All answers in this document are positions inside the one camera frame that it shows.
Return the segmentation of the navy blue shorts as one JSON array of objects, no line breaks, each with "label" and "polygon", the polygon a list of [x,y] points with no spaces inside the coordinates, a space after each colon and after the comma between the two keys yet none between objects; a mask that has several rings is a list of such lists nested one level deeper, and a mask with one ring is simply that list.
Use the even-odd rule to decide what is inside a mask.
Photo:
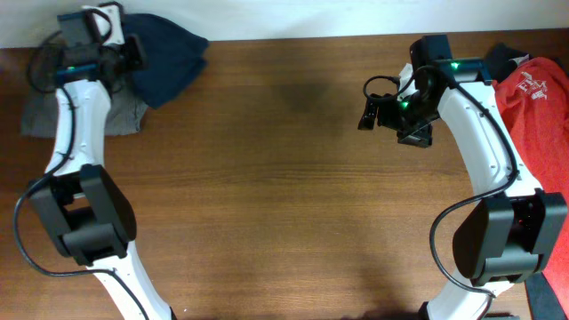
[{"label": "navy blue shorts", "polygon": [[136,35],[146,54],[146,67],[132,72],[133,91],[153,109],[175,100],[207,65],[208,40],[166,18],[127,14],[123,31]]}]

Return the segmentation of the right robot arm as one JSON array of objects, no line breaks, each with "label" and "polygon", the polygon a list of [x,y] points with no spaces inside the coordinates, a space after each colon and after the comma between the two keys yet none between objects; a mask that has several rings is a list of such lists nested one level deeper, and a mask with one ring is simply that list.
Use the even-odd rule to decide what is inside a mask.
[{"label": "right robot arm", "polygon": [[366,94],[359,128],[384,126],[400,143],[432,142],[432,124],[450,129],[473,194],[467,218],[453,235],[455,270],[422,304],[421,319],[488,319],[497,297],[540,274],[549,263],[567,205],[546,191],[516,150],[481,60],[411,63],[393,78],[392,94]]}]

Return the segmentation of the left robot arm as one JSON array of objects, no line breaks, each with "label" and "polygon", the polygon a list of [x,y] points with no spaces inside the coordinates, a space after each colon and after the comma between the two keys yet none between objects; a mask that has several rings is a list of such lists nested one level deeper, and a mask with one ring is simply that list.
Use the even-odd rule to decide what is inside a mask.
[{"label": "left robot arm", "polygon": [[133,208],[104,166],[104,138],[118,78],[144,68],[140,41],[67,42],[56,65],[58,120],[54,149],[29,201],[58,253],[77,270],[51,271],[21,248],[25,261],[51,277],[93,275],[125,319],[173,319],[141,262]]}]

